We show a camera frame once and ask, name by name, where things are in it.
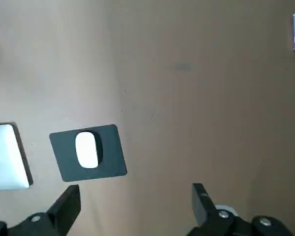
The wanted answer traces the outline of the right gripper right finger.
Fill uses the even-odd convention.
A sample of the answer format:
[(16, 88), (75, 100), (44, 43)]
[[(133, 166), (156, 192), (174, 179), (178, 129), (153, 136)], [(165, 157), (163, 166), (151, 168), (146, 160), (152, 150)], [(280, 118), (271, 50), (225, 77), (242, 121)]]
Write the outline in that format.
[(192, 208), (197, 226), (193, 236), (292, 236), (280, 220), (255, 216), (250, 222), (240, 218), (230, 208), (218, 209), (201, 183), (192, 184)]

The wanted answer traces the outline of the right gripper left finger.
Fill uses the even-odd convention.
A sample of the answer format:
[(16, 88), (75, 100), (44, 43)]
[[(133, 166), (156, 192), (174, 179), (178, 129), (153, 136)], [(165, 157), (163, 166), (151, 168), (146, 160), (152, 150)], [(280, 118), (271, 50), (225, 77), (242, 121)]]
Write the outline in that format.
[(0, 221), (0, 236), (65, 236), (80, 211), (79, 186), (70, 185), (46, 212), (37, 212), (11, 228)]

